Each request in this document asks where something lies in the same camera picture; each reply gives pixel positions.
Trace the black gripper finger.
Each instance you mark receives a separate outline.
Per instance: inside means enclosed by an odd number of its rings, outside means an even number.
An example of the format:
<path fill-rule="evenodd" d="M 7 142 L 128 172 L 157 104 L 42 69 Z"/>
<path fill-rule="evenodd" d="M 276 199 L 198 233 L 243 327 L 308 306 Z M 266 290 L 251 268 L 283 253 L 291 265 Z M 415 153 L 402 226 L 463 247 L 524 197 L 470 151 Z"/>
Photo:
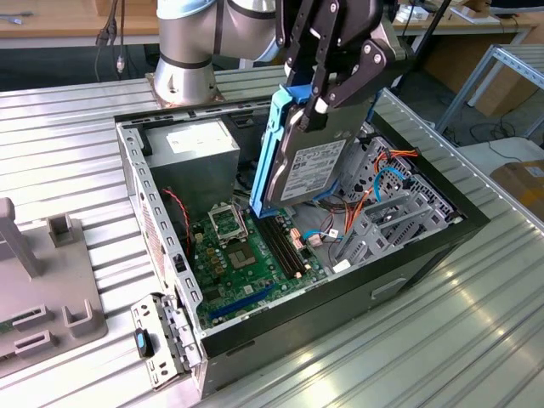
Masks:
<path fill-rule="evenodd" d="M 313 132 L 326 127 L 336 109 L 358 105 L 388 85 L 388 37 L 379 25 L 358 48 L 359 54 L 335 54 L 319 63 L 298 128 Z"/>
<path fill-rule="evenodd" d="M 275 2 L 275 36 L 284 50 L 287 85 L 306 85 L 314 75 L 317 38 L 310 32 L 317 11 L 313 0 Z"/>

